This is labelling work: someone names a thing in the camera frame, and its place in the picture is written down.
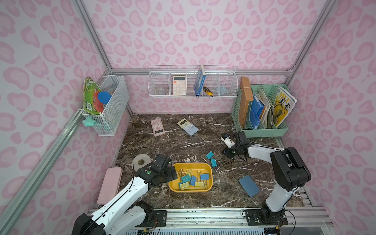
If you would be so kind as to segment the yellow-green binder clip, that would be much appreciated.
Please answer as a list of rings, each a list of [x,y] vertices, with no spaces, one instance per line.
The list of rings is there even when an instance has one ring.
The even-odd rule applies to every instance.
[[[195,183],[194,183],[194,185],[195,185],[195,187],[196,188],[205,188],[205,184],[204,184],[204,182],[202,182],[201,180],[200,180],[200,175],[201,175],[201,171],[198,171],[197,172],[197,178],[196,178],[196,181],[195,181]]]

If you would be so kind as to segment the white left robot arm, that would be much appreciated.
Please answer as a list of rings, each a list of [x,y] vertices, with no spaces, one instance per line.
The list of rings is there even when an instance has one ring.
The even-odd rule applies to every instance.
[[[137,170],[128,185],[100,209],[80,215],[73,226],[74,235],[124,235],[136,227],[147,233],[166,225],[166,211],[154,211],[140,198],[151,188],[177,179],[171,159],[156,155],[155,160]]]

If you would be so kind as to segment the yellow plastic storage box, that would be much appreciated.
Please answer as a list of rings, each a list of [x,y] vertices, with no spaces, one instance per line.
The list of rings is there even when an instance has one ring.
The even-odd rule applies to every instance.
[[[168,183],[169,188],[175,193],[205,193],[208,192],[213,186],[213,176],[212,176],[212,168],[207,163],[175,163],[173,165],[176,169],[178,179],[171,181]],[[201,171],[201,174],[208,173],[210,175],[210,179],[206,181],[202,181],[205,184],[205,188],[196,188],[195,186],[191,186],[189,189],[180,190],[179,184],[181,183],[181,176],[180,176],[180,169],[183,169],[185,172],[189,172],[191,176],[197,177],[197,172]]]

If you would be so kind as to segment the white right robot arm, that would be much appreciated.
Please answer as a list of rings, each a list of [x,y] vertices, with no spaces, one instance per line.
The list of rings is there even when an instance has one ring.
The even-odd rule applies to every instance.
[[[276,185],[263,201],[260,209],[244,211],[249,226],[287,225],[286,204],[293,193],[311,180],[311,173],[298,151],[293,147],[272,148],[252,145],[244,132],[221,135],[227,146],[222,153],[228,158],[244,156],[259,159],[272,165]]]

